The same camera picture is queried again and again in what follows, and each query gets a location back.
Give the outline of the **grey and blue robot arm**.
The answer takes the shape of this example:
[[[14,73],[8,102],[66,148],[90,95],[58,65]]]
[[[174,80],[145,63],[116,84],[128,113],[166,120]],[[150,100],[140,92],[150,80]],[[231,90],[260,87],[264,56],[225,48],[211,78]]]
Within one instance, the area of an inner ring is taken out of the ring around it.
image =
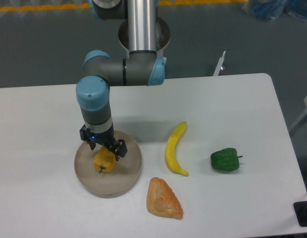
[[[76,98],[84,125],[82,141],[91,149],[104,146],[115,159],[127,153],[123,139],[115,139],[109,93],[112,86],[156,86],[165,80],[165,60],[157,54],[156,0],[91,0],[92,13],[102,20],[126,19],[128,58],[113,60],[102,50],[89,52],[76,85]]]

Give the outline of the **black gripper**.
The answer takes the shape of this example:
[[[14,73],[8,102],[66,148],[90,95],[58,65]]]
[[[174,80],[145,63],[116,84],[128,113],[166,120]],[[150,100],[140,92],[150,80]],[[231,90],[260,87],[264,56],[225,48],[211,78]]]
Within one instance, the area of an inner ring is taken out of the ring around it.
[[[125,140],[114,138],[113,125],[105,132],[95,133],[89,127],[83,125],[79,131],[80,138],[85,141],[91,150],[94,150],[96,144],[102,145],[107,148],[115,156],[115,160],[119,161],[127,153],[127,145]]]

